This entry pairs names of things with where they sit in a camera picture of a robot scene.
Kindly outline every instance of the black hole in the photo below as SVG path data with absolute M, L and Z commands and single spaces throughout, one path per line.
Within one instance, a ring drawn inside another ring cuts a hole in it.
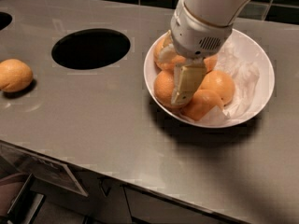
M 67 35 L 52 49 L 54 61 L 64 67 L 88 70 L 120 60 L 130 49 L 124 34 L 109 29 L 89 29 Z
M 10 25 L 11 21 L 12 17 L 9 14 L 0 12 L 0 30 Z

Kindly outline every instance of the white bowl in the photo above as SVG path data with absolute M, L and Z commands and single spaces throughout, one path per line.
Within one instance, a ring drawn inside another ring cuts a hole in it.
M 251 105 L 246 110 L 246 112 L 237 117 L 237 119 L 226 119 L 223 121 L 223 123 L 215 126 L 215 125 L 204 125 L 200 123 L 193 123 L 189 122 L 186 119 L 183 119 L 179 117 L 178 115 L 172 113 L 167 108 L 162 106 L 157 99 L 154 96 L 153 91 L 153 83 L 159 72 L 161 71 L 157 65 L 155 64 L 153 60 L 153 51 L 160 39 L 162 39 L 164 35 L 161 35 L 150 47 L 148 54 L 146 56 L 146 60 L 144 62 L 144 77 L 145 82 L 148 87 L 149 93 L 152 97 L 152 99 L 159 105 L 159 107 L 164 110 L 167 114 L 170 116 L 191 124 L 193 126 L 197 127 L 204 127 L 204 128 L 224 128 L 224 127 L 230 127 L 237 124 L 240 124 L 242 122 L 245 122 L 254 116 L 256 116 L 258 113 L 260 113 L 263 108 L 268 103 L 275 84 L 275 77 L 274 77 L 274 71 L 273 66 L 266 55 L 266 53 L 263 51 L 263 49 L 250 37 L 247 35 L 244 35 L 243 33 L 233 30 L 231 35 L 232 43 L 235 45 L 235 55 L 244 59 L 244 62 L 247 63 L 253 63 L 255 62 L 259 68 L 260 72 L 260 78 L 256 84 L 254 97 L 252 100 Z

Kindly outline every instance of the gray countertop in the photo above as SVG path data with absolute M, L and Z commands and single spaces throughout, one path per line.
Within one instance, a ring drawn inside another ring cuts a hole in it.
M 143 62 L 173 10 L 95 0 L 0 0 L 13 22 L 0 31 L 0 61 L 28 63 L 36 84 L 0 93 L 0 139 L 187 203 L 257 224 L 299 223 L 299 26 L 238 19 L 274 65 L 276 87 L 257 117 L 201 129 L 168 117 L 147 91 Z M 51 58 L 78 30 L 128 36 L 128 54 L 79 71 Z

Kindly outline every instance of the round black hole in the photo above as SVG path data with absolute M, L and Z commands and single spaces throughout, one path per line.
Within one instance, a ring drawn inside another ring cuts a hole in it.
M 52 49 L 54 61 L 64 67 L 88 70 L 120 60 L 130 49 L 124 34 L 109 29 L 89 29 L 65 36 Z
M 0 12 L 0 30 L 10 25 L 12 17 L 6 12 Z

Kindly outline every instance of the bowl of oranges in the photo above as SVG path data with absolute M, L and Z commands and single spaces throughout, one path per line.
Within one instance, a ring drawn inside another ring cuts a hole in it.
M 193 98 L 173 106 L 174 67 L 186 59 L 177 55 L 159 62 L 166 36 L 150 47 L 144 78 L 152 99 L 168 115 L 197 127 L 224 128 L 252 119 L 266 106 L 275 84 L 273 66 L 254 40 L 235 29 L 218 54 L 204 59 L 206 74 Z

